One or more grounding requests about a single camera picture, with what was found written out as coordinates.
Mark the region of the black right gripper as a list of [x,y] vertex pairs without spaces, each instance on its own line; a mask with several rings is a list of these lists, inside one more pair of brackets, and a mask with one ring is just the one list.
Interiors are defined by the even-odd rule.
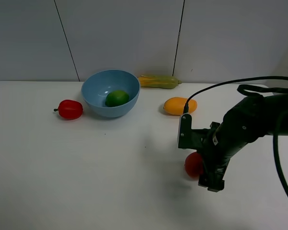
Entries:
[[223,124],[212,122],[210,129],[202,138],[202,149],[199,151],[204,165],[204,172],[199,175],[198,185],[208,187],[208,191],[219,192],[224,189],[223,180],[230,159],[247,142],[236,136]]

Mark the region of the dark green right robot arm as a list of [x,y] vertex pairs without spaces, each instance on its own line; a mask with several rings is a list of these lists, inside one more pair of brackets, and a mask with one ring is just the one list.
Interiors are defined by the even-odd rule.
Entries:
[[278,117],[286,110],[288,89],[278,89],[273,96],[247,96],[226,112],[221,123],[212,122],[209,129],[203,129],[199,186],[213,192],[223,190],[230,159],[247,144],[272,135]]

